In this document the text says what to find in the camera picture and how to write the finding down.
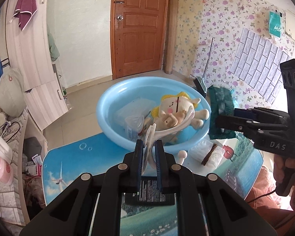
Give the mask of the person right hand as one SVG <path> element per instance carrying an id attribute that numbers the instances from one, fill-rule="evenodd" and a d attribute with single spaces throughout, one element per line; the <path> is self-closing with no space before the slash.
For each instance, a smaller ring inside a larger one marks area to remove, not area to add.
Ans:
<path id="1" fill-rule="evenodd" d="M 285 169 L 295 169 L 295 159 L 283 158 L 279 155 L 274 155 L 274 179 L 277 183 L 282 183 L 285 177 Z"/>

